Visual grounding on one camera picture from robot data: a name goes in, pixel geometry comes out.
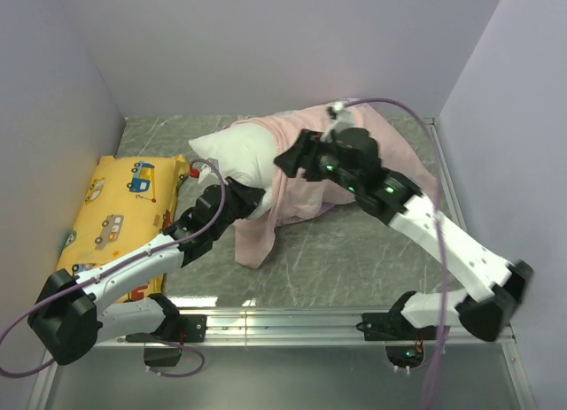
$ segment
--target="gray marble tabletop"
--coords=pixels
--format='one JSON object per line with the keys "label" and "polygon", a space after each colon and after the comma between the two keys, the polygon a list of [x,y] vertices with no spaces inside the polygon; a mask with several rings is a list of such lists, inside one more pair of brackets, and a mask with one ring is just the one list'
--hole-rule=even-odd
{"label": "gray marble tabletop", "polygon": [[[245,117],[129,118],[117,156],[195,155],[187,141]],[[408,118],[389,121],[434,173],[433,150]],[[193,206],[202,189],[186,182],[175,217]],[[443,210],[448,215],[447,204]],[[276,245],[260,269],[234,261],[229,228],[201,259],[169,275],[165,293],[179,306],[390,306],[408,290],[439,290],[439,263],[398,232],[355,205],[276,231]],[[458,283],[451,279],[451,289]]]}

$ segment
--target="wire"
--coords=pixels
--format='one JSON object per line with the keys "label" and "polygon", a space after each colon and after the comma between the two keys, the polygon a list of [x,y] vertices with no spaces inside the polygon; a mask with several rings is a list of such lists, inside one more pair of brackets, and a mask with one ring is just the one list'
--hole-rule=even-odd
{"label": "wire", "polygon": [[441,259],[441,308],[439,310],[439,324],[437,326],[437,344],[433,355],[429,360],[429,368],[427,370],[427,377],[423,381],[422,389],[422,403],[421,410],[430,410],[433,405],[433,400],[435,399],[437,392],[437,381],[439,379],[439,369],[441,364],[441,353],[443,352],[443,347],[448,336],[448,327],[445,326],[446,322],[446,312],[447,312],[447,293],[449,288],[449,276],[447,268],[447,248],[445,245],[445,239],[443,238],[443,229],[441,227],[441,221],[439,217],[439,208],[441,207],[441,156],[439,154],[439,149],[433,141],[433,137],[428,131],[427,127],[423,121],[417,116],[417,114],[412,111],[409,107],[401,102],[392,100],[390,98],[363,98],[360,100],[353,100],[344,103],[344,107],[354,106],[357,104],[365,103],[387,103],[398,106],[399,108],[406,111],[421,127],[427,138],[430,141],[431,147],[435,152],[435,159],[438,166],[438,178],[437,178],[437,188],[435,197],[433,200],[433,211],[435,219],[435,229],[437,231],[437,238],[439,240],[439,254]]}
{"label": "wire", "polygon": [[[173,242],[169,242],[167,244],[161,244],[160,246],[155,246],[155,247],[150,249],[150,253],[163,251],[166,248],[176,246],[178,244],[184,244],[186,242],[189,242],[190,240],[193,240],[194,238],[205,233],[211,226],[213,226],[213,224],[221,216],[221,212],[222,212],[222,209],[224,208],[224,205],[225,205],[225,202],[226,202],[226,195],[227,195],[226,186],[224,184],[224,180],[222,179],[221,172],[217,169],[216,166],[214,166],[213,163],[209,162],[206,159],[193,159],[190,163],[190,169],[193,168],[195,163],[202,163],[202,164],[208,165],[211,168],[211,170],[216,174],[216,176],[219,178],[219,181],[221,183],[221,202],[219,203],[219,209],[217,209],[213,218],[209,222],[207,222],[207,224],[203,228],[201,228],[200,230],[196,231],[195,233],[193,233],[193,234],[191,234],[187,237],[184,237],[183,239],[178,239],[178,240],[175,240]],[[108,271],[102,273],[98,279],[104,279],[105,277],[116,273],[118,270],[121,270],[122,268],[126,267],[127,265],[131,264],[132,262],[138,261],[139,259],[147,257],[147,256],[148,256],[148,252],[146,252],[146,251],[141,251],[141,252],[139,252],[135,255],[132,255],[131,257],[126,258],[123,261],[121,261],[120,263],[116,264],[114,267],[110,268]],[[85,282],[77,283],[77,284],[75,284],[74,286],[71,286],[68,289],[62,290],[61,292],[58,292],[54,295],[51,295],[50,297],[38,302],[37,304],[32,306],[29,310],[24,312],[20,317],[18,317],[16,320],[14,320],[8,326],[8,328],[6,328],[6,330],[4,330],[2,332],[2,334],[0,334],[0,345],[6,339],[6,337],[10,334],[10,332],[18,324],[20,324],[24,319],[26,319],[30,314],[35,313],[36,311],[39,311],[40,309],[42,309],[46,305],[50,304],[53,301],[56,301],[59,298],[62,298],[66,295],[69,295],[70,293],[73,293],[76,290],[90,286],[91,284],[93,284],[97,281],[98,281],[97,278],[93,277],[91,279],[88,279]],[[179,345],[179,344],[175,344],[175,343],[169,343],[169,342],[166,342],[166,341],[162,341],[161,339],[156,338],[156,337],[151,337],[151,338],[152,338],[152,340],[154,340],[156,342],[160,342],[162,344],[165,343],[167,345],[174,346],[174,347],[180,348],[182,350],[195,352],[201,358],[201,364],[199,365],[199,367],[197,369],[195,369],[195,370],[193,370],[193,371],[191,371],[187,374],[170,375],[169,377],[184,377],[184,376],[195,375],[205,365],[205,356],[201,352],[196,350],[195,348],[189,347],[187,345]],[[41,372],[42,370],[44,370],[45,368],[47,368],[48,366],[53,364],[54,361],[55,361],[54,359],[50,359],[49,361],[44,362],[41,366],[38,366],[36,368],[33,368],[33,369],[25,371],[25,372],[10,372],[10,371],[5,370],[2,367],[0,367],[0,376],[8,377],[8,378],[11,378],[11,379],[20,379],[20,378],[23,378],[23,377],[32,376],[32,375],[35,375],[35,374]]]}

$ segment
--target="pink blanket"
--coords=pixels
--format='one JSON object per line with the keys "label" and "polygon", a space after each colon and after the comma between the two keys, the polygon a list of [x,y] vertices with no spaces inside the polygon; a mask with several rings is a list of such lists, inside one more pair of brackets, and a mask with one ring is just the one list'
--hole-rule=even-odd
{"label": "pink blanket", "polygon": [[[399,171],[416,182],[426,194],[433,196],[435,178],[423,167],[408,142],[378,112],[368,104],[353,106],[357,127],[366,128],[379,144],[383,166]],[[302,128],[324,131],[329,125],[325,105],[310,107],[286,114],[237,121],[253,122],[270,131],[277,142],[277,154],[289,149]],[[279,224],[310,220],[333,205],[354,201],[352,193],[333,182],[306,182],[287,178],[276,169],[272,179],[272,207],[257,220],[238,220],[235,260],[244,266],[258,268],[271,252]]]}

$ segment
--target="yellow cushion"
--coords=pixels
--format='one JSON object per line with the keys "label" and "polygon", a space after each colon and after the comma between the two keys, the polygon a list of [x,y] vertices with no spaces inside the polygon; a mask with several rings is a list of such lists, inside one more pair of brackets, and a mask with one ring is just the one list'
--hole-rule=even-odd
{"label": "yellow cushion", "polygon": [[[100,159],[82,208],[61,253],[58,269],[71,274],[106,264],[152,240],[173,220],[177,190],[189,164],[175,158]],[[161,291],[163,276],[118,302]]]}

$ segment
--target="wall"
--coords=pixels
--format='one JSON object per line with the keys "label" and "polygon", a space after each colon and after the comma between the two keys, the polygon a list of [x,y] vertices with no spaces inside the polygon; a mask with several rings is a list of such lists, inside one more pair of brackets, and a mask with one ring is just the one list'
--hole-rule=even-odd
{"label": "wall", "polygon": [[[0,329],[28,309],[55,267],[97,157],[122,119],[58,0],[0,0]],[[25,323],[0,347],[11,371],[43,347]],[[34,378],[0,377],[2,408],[26,408]]]}
{"label": "wall", "polygon": [[437,116],[499,0],[61,0],[122,113],[392,97]]}
{"label": "wall", "polygon": [[473,236],[536,274],[514,319],[540,408],[567,408],[567,0],[502,0],[440,115]]}

